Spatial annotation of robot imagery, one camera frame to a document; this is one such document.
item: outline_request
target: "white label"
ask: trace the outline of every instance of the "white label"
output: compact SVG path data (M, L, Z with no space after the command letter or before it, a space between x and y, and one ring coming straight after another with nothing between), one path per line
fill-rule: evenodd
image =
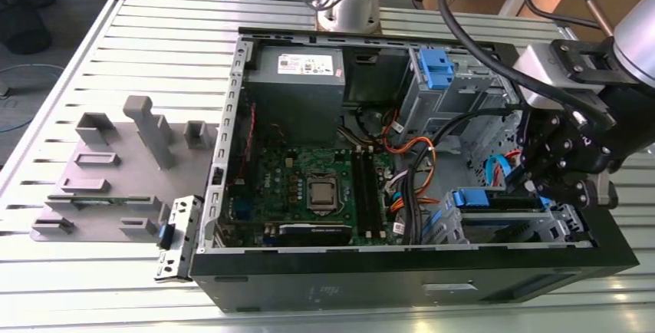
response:
M403 235L405 233L405 225L401 223L393 223L393 233Z
M311 54L281 54L277 58L279 74L313 74L332 76L332 56Z
M423 285L424 291L460 291L466 289L476 289L470 283L428 283Z
M401 134L403 130L405 129L405 127L396 121L391 123L391 128L393 128L399 134Z

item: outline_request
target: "orange wire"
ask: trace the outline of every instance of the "orange wire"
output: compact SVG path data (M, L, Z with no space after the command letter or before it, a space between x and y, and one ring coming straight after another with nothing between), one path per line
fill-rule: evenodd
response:
M388 152L393 153L393 154L403 154L405 153L419 142L424 142L428 147L430 147L430 151L432 152L432 167L430 168L430 173L428 173L428 177L426 178L426 181L423 182L423 186L419 187L419 189L416 190L416 195L420 196L423 195L423 193L426 192L426 190L428 189L428 185L430 185L430 182L432 182L432 178L434 178L434 168L435 166L438 165L438 151L435 150L435 147L432 145L432 141L426 137L415 137L414 139L411 139L401 147L399 148L395 148L395 147L391 147L389 146L389 141L387 140L387 134L389 133L389 129L391 129L391 124L395 122L395 120L397 119L397 110L393 112L393 118L391 119L391 122L389 124L384 127L383 131L381 131L381 140L383 140L383 143L384 143L384 148L387 149ZM392 205L392 208L393 207L397 207L401 208L404 206L403 204L403 199L397 199L396 203L393 203Z
M439 200L430 199L428 197L420 197L419 204L439 204ZM391 213L399 211L403 207L404 207L403 200L397 199L389 208Z

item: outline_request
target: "slotted aluminum surface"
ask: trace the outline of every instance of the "slotted aluminum surface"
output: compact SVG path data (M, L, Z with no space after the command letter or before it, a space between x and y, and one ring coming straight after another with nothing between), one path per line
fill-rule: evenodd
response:
M460 15L478 40L560 38L540 21ZM655 160L634 156L614 176L614 211L642 265L522 305L224 315L195 284L152 280L155 245L37 243L28 237L87 111L127 120L129 94L148 94L169 122L219 122L239 26L313 28L300 3L253 0L109 1L16 152L0 172L0 327L237 332L651 331L655 327ZM435 12L383 8L385 35L451 38Z

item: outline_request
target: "ram slot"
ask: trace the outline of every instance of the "ram slot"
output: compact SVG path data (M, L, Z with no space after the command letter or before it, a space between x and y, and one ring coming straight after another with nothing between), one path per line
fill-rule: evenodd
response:
M381 233L380 194L377 192L377 173L372 153L363 154L364 186L367 191L367 213L373 239L384 238Z
M357 234L371 235L371 220L367 208L367 186L364 180L363 153L353 151L349 160L352 166L352 191L355 194L355 208L357 210Z

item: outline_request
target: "blue cable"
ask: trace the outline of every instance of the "blue cable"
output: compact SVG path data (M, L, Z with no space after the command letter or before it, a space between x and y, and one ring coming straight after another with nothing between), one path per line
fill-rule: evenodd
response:
M491 186L494 184L494 165L495 162L499 162L500 168L503 169L503 176L508 176L512 172L512 167L510 166L510 162L507 158L499 154L492 155L490 159L487 159L487 163L484 165L484 177L487 180L487 184Z
M9 128L0 130L0 134L4 134L5 132L13 131L13 130L17 130L31 123L32 123L32 118L29 118L29 120L27 122L21 123L19 126L13 126L13 127L9 127Z

